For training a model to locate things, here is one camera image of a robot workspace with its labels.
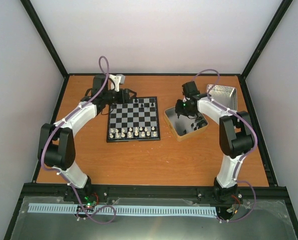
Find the white king piece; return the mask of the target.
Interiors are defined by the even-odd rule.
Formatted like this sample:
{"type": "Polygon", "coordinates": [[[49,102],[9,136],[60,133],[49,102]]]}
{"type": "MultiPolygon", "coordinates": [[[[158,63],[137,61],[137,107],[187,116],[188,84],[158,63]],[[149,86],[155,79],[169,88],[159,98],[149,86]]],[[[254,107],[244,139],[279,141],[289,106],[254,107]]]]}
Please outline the white king piece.
{"type": "Polygon", "coordinates": [[[139,135],[139,128],[135,127],[134,128],[134,136],[137,137],[139,135]]]}

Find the metal base plate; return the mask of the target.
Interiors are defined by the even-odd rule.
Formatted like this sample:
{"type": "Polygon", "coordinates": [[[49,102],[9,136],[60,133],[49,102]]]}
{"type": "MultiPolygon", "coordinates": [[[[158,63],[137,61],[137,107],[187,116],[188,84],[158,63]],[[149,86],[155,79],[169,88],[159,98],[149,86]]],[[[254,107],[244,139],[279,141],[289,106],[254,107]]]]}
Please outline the metal base plate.
{"type": "Polygon", "coordinates": [[[210,207],[188,200],[127,199],[113,202],[94,219],[77,212],[29,213],[30,203],[74,204],[60,197],[26,197],[13,240],[294,240],[296,233],[281,200],[246,200],[230,221],[197,216],[117,216],[114,206],[210,207]]]}

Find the yellow metal tin box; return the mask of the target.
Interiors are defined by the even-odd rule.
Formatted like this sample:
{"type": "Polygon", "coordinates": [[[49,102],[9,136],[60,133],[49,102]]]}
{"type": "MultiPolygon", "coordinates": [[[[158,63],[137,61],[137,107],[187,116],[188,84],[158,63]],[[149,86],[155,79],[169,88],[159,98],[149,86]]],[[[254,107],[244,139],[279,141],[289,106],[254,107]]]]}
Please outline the yellow metal tin box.
{"type": "Polygon", "coordinates": [[[177,118],[175,107],[164,111],[164,119],[178,142],[202,133],[208,126],[208,121],[201,113],[198,114],[197,119],[189,119],[183,115],[177,118]]]}

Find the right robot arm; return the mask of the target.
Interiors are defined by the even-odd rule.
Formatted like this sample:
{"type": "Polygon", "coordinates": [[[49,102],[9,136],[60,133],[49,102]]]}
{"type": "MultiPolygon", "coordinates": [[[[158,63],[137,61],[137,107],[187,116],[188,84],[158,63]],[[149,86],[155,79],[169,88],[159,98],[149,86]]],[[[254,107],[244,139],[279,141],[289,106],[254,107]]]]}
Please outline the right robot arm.
{"type": "Polygon", "coordinates": [[[209,92],[200,93],[194,81],[182,85],[183,99],[175,105],[178,116],[203,114],[219,126],[219,145],[223,152],[220,172],[214,180],[213,197],[223,203],[237,192],[238,173],[246,156],[257,146],[257,136],[249,113],[235,111],[217,102],[209,92]]]}

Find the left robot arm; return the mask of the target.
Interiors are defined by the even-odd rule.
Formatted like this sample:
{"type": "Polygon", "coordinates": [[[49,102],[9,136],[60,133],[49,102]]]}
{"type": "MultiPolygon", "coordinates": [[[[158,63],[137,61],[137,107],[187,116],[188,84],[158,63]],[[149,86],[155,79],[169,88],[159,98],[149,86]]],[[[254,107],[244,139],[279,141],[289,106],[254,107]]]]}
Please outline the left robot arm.
{"type": "Polygon", "coordinates": [[[78,105],[62,120],[41,127],[38,159],[46,171],[55,171],[81,201],[88,201],[93,195],[91,178],[75,161],[74,137],[91,119],[106,106],[126,104],[135,99],[136,93],[128,88],[120,88],[125,81],[122,74],[99,74],[93,78],[93,85],[82,97],[78,105]]]}

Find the black silver chess board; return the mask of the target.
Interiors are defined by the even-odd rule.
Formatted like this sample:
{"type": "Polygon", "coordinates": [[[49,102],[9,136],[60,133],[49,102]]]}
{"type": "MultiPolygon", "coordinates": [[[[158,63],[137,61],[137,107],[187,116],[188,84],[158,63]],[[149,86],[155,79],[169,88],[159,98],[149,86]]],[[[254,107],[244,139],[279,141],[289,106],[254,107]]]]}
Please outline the black silver chess board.
{"type": "Polygon", "coordinates": [[[138,103],[113,104],[108,114],[107,143],[130,141],[158,141],[161,139],[158,99],[155,96],[139,97],[138,103]],[[139,128],[139,135],[134,136],[134,128],[139,128]],[[152,135],[151,128],[156,128],[157,136],[152,135]],[[114,137],[109,138],[110,129],[114,137]]]}

